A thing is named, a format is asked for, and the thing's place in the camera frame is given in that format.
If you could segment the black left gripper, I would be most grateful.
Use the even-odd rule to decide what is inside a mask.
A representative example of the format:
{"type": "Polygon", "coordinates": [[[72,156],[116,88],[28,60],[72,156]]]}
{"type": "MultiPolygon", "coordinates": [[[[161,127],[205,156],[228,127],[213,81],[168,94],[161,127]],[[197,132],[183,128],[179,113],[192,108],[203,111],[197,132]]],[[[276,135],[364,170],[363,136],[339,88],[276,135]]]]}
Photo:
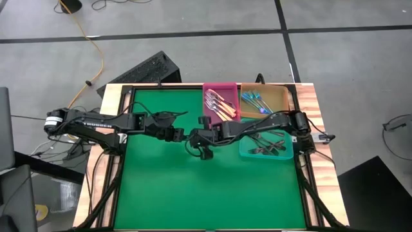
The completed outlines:
{"type": "Polygon", "coordinates": [[[166,142],[181,142],[185,140],[184,129],[174,128],[173,126],[164,127],[151,124],[150,135],[166,142]]]}

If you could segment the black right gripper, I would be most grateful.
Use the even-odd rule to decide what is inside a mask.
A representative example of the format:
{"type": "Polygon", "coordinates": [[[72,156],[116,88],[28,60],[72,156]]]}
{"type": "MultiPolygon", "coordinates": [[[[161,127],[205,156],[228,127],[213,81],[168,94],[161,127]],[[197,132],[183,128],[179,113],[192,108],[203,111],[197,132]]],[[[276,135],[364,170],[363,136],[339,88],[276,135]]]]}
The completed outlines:
{"type": "Polygon", "coordinates": [[[211,117],[201,116],[198,117],[198,123],[203,128],[195,128],[191,130],[189,139],[187,142],[191,148],[199,151],[199,154],[193,153],[189,148],[187,152],[189,155],[200,158],[201,160],[211,160],[213,158],[213,151],[209,149],[209,146],[223,146],[226,144],[226,139],[223,138],[223,127],[225,123],[213,124],[211,127],[211,117]]]}

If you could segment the teal plastic bin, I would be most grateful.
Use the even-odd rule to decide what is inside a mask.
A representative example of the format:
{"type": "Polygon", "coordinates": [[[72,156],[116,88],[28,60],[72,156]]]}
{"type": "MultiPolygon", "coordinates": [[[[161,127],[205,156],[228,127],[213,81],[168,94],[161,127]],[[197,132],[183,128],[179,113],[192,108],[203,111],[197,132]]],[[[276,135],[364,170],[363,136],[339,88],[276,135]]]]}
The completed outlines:
{"type": "Polygon", "coordinates": [[[259,134],[261,137],[270,140],[272,142],[277,142],[279,140],[285,140],[284,146],[286,147],[285,151],[280,151],[278,156],[271,156],[271,155],[253,155],[249,154],[248,150],[252,148],[256,148],[257,146],[255,145],[254,141],[250,138],[250,136],[245,136],[243,137],[240,142],[239,142],[239,154],[242,157],[248,157],[248,158],[256,158],[256,159],[270,159],[270,160],[289,160],[294,156],[293,152],[293,139],[292,136],[289,135],[287,132],[284,132],[283,130],[269,130],[269,131],[264,131],[264,132],[257,132],[256,134],[259,134]],[[269,131],[278,131],[282,132],[285,134],[284,137],[279,137],[277,135],[268,133],[269,131]]]}

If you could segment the pink plastic bin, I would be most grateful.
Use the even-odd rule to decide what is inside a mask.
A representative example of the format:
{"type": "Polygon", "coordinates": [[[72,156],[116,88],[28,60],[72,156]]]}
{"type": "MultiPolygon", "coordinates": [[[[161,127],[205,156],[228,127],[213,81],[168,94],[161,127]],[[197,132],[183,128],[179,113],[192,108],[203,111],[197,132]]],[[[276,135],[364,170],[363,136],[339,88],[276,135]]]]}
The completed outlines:
{"type": "Polygon", "coordinates": [[[203,114],[204,116],[211,117],[211,124],[216,124],[223,122],[212,110],[208,109],[205,105],[205,94],[208,89],[212,89],[218,94],[220,94],[224,99],[230,101],[236,106],[236,116],[232,118],[232,121],[240,121],[240,107],[239,107],[239,96],[238,96],[238,86],[234,82],[228,83],[204,83],[203,84],[203,114]]]}

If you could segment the green table mat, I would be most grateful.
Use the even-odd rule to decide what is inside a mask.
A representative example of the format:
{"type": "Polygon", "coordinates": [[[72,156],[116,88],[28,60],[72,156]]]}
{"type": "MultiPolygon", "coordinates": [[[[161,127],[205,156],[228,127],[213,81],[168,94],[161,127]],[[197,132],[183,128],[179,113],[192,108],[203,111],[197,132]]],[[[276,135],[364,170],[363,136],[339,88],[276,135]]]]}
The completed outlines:
{"type": "Polygon", "coordinates": [[[253,159],[238,143],[211,160],[183,143],[145,135],[127,140],[116,229],[302,229],[292,160],[253,159]]]}

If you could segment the black perforated case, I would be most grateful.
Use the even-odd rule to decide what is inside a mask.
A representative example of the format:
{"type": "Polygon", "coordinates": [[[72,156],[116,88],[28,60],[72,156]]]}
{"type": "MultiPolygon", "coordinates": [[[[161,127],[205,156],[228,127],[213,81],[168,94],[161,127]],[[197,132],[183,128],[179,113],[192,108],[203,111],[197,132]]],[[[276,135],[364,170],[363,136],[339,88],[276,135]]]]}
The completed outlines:
{"type": "Polygon", "coordinates": [[[160,51],[109,81],[108,84],[179,83],[181,81],[179,67],[165,52],[160,51]]]}

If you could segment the orange plastic bin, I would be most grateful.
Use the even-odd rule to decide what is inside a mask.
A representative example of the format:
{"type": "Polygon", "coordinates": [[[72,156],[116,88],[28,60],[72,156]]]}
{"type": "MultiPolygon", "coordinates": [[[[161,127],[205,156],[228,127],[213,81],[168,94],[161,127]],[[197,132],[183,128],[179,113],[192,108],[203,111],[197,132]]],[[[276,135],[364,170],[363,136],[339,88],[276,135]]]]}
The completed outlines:
{"type": "Polygon", "coordinates": [[[273,112],[288,111],[288,90],[284,86],[258,84],[258,83],[243,83],[240,92],[240,115],[246,118],[261,119],[268,114],[260,113],[251,104],[245,102],[241,98],[241,94],[245,92],[257,91],[261,94],[263,100],[269,105],[273,112]]]}

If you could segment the wooden table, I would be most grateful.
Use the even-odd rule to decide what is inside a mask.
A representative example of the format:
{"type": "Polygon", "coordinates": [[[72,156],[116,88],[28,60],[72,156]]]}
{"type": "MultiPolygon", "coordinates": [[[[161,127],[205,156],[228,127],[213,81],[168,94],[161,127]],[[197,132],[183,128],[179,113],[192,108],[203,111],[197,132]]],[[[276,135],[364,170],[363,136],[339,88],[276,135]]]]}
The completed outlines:
{"type": "MultiPolygon", "coordinates": [[[[118,113],[119,110],[126,108],[129,105],[131,94],[126,93],[125,97],[122,98],[122,90],[129,86],[129,84],[109,84],[106,87],[105,95],[102,99],[100,106],[101,112],[114,115],[118,113]]],[[[309,119],[315,123],[315,126],[323,129],[324,123],[314,85],[312,83],[284,83],[284,86],[289,88],[289,107],[293,107],[292,91],[295,90],[300,109],[306,112],[309,119]]],[[[304,175],[309,179],[309,172],[314,174],[314,179],[311,180],[310,183],[316,189],[319,198],[339,222],[348,225],[348,217],[337,174],[332,162],[327,160],[327,158],[332,157],[330,147],[324,144],[316,144],[315,147],[318,152],[310,155],[309,161],[303,168],[304,175]]],[[[117,158],[99,158],[98,156],[101,152],[102,148],[100,146],[93,146],[91,148],[86,166],[86,176],[84,177],[79,203],[73,221],[74,227],[85,221],[88,216],[89,202],[96,205],[99,201],[104,189],[106,175],[109,175],[110,180],[114,178],[114,175],[110,174],[108,168],[110,166],[113,167],[114,170],[118,168],[118,165],[113,163],[118,162],[117,158]]]]}

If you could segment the yellow floor sticker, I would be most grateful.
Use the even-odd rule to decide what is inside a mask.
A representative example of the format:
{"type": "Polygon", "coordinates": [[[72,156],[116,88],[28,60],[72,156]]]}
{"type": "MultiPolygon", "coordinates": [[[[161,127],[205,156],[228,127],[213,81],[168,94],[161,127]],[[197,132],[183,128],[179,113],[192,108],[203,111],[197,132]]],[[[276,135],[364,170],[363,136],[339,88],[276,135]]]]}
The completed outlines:
{"type": "Polygon", "coordinates": [[[40,222],[48,216],[49,209],[46,205],[36,204],[35,205],[35,216],[36,221],[40,222]]]}

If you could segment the black round stand base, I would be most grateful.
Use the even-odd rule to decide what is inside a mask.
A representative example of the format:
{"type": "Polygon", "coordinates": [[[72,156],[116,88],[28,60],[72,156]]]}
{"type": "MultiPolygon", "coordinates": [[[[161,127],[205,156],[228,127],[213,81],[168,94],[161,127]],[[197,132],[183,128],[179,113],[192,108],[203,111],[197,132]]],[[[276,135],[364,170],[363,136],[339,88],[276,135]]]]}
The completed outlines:
{"type": "Polygon", "coordinates": [[[78,12],[82,8],[80,0],[59,0],[59,4],[65,14],[78,12]]]}

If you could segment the dark grey monitor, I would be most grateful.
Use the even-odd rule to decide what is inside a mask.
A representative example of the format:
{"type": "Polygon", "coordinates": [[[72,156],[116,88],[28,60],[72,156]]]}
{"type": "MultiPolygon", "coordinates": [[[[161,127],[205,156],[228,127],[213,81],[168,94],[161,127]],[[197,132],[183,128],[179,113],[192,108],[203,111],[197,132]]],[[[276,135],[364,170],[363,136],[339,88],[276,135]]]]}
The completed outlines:
{"type": "Polygon", "coordinates": [[[28,165],[0,175],[0,232],[38,232],[28,165]]]}

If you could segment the black side table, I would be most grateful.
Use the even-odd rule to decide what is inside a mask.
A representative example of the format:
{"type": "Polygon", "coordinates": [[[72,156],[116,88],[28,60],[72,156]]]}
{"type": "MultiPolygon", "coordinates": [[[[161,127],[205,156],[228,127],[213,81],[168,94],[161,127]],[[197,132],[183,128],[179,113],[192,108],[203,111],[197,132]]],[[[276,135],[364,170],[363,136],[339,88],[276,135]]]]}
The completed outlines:
{"type": "Polygon", "coordinates": [[[412,232],[412,196],[376,156],[338,176],[349,225],[412,232]]]}

